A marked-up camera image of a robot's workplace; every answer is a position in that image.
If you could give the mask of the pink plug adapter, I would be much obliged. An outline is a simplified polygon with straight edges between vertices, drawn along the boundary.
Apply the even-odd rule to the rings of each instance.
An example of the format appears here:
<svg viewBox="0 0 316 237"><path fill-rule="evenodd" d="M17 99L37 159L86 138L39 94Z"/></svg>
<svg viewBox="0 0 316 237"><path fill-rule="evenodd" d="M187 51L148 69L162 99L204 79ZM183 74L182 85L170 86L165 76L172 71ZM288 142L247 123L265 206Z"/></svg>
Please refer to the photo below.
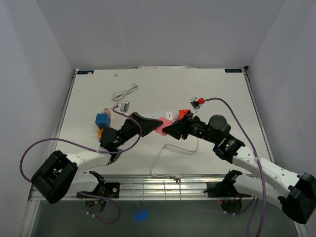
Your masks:
<svg viewBox="0 0 316 237"><path fill-rule="evenodd" d="M166 136L167 134L165 132L163 132L163 129L165 127L172 125L172 121L167 119L167 118L164 118L164 117L160 117L158 120L162 121L162 125L159 126L158 128L156 128L155 132L162 135L162 136Z"/></svg>

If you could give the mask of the red cube socket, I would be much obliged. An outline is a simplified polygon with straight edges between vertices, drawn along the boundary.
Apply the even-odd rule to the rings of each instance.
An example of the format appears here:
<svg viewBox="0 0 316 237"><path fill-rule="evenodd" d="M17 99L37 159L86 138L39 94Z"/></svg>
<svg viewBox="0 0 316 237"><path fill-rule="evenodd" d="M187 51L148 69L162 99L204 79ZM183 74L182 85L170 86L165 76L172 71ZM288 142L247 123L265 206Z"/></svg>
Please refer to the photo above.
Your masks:
<svg viewBox="0 0 316 237"><path fill-rule="evenodd" d="M192 116L191 110L179 110L178 120L188 119Z"/></svg>

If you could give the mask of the white charger block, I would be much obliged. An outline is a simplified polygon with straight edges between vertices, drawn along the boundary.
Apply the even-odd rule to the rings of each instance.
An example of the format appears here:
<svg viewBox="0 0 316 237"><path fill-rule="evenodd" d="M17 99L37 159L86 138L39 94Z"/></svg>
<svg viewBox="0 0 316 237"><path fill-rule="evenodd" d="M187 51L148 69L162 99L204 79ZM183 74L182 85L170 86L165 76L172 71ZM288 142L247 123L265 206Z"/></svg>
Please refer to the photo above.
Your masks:
<svg viewBox="0 0 316 237"><path fill-rule="evenodd" d="M166 112L166 118L170 121L173 121L173 113L172 112Z"/></svg>

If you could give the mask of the pink usb charger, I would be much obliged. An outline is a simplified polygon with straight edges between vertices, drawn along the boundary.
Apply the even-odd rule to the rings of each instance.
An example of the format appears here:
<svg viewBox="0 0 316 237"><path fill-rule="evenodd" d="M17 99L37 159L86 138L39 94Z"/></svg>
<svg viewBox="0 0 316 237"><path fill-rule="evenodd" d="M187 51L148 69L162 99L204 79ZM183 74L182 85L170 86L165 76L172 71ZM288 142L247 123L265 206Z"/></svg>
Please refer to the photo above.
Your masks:
<svg viewBox="0 0 316 237"><path fill-rule="evenodd" d="M112 117L111 111L109 108L104 108L102 111L103 114L107 114L110 118Z"/></svg>

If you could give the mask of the blue cube plug adapter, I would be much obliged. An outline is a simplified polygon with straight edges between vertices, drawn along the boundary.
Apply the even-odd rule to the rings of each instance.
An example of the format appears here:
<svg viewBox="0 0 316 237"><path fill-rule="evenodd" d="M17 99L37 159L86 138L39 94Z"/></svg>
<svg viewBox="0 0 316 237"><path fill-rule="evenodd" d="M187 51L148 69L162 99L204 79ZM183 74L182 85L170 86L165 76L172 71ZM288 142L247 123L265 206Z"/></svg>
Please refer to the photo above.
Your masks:
<svg viewBox="0 0 316 237"><path fill-rule="evenodd" d="M110 127L111 117L108 113L99 113L96 115L95 124L99 129Z"/></svg>

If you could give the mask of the white multicolour power strip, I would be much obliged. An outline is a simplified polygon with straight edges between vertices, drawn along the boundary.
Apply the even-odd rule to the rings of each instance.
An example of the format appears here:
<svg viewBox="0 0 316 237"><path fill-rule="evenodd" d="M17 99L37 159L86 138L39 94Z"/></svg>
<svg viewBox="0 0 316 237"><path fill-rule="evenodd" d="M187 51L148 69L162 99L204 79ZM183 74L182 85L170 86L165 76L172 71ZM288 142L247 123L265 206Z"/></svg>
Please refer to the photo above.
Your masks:
<svg viewBox="0 0 316 237"><path fill-rule="evenodd" d="M145 117L145 118L150 118L150 119L159 119L160 117L166 117L166 112L165 113L158 113L158 114L141 114L141 116ZM173 113L173 121L172 122L175 122L178 120L178 115Z"/></svg>

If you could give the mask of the orange power strip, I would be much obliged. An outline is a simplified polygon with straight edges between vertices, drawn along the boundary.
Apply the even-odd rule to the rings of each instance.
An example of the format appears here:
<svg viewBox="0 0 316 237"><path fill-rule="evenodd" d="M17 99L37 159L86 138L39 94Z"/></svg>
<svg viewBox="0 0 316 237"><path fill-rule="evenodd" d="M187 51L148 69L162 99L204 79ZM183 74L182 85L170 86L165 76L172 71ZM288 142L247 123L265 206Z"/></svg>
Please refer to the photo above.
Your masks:
<svg viewBox="0 0 316 237"><path fill-rule="evenodd" d="M102 132L103 132L103 128L99 128L98 129L98 138L100 139L101 138L101 136L102 136Z"/></svg>

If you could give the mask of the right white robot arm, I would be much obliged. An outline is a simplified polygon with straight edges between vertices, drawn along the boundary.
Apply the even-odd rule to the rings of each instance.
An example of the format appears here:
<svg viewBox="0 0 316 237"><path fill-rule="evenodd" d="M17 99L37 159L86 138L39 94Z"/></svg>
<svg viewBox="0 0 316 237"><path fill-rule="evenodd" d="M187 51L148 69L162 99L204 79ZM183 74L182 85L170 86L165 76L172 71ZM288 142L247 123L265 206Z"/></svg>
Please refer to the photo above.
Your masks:
<svg viewBox="0 0 316 237"><path fill-rule="evenodd" d="M306 224L316 209L315 177L309 173L299 175L285 170L266 159L256 159L242 141L230 134L230 130L230 125L221 115L214 115L208 123L204 123L192 113L163 128L164 133L176 139L192 135L211 142L214 153L220 159L264 176L265 182L280 193L277 199L284 213L293 221Z"/></svg>

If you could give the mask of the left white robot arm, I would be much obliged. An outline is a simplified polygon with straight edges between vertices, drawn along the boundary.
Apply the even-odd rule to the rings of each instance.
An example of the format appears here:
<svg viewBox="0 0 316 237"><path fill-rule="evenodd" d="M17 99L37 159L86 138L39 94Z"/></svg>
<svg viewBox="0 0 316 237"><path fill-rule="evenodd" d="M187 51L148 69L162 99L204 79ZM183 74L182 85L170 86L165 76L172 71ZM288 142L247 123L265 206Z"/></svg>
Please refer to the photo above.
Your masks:
<svg viewBox="0 0 316 237"><path fill-rule="evenodd" d="M95 168L113 164L122 154L121 145L135 136L148 135L162 124L161 120L134 112L119 130L103 128L99 142L105 151L90 148L74 154L54 151L32 176L31 183L50 204L57 203L69 192L77 198L117 198L113 188L118 189L119 183L107 184Z"/></svg>

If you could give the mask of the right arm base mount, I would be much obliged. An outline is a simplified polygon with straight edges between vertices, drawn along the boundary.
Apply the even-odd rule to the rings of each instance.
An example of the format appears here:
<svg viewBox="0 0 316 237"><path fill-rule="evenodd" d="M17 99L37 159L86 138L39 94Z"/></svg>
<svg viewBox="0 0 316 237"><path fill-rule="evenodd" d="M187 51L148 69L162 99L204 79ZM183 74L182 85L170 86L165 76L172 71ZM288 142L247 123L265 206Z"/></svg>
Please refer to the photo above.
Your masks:
<svg viewBox="0 0 316 237"><path fill-rule="evenodd" d="M230 170L222 181L220 182L207 182L206 189L203 191L209 198L249 198L251 195L239 193L234 184L237 178L242 175L241 171Z"/></svg>

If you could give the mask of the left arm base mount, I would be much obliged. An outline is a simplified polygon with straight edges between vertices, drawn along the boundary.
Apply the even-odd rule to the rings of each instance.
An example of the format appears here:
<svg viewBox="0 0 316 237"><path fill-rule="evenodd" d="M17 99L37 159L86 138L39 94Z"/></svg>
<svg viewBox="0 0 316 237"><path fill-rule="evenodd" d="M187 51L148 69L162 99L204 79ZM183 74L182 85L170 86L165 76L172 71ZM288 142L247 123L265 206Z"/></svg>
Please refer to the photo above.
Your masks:
<svg viewBox="0 0 316 237"><path fill-rule="evenodd" d="M118 182L107 182L104 176L97 173L96 171L89 171L97 182L93 185L92 191L79 191L76 194L77 198L119 198L120 183Z"/></svg>

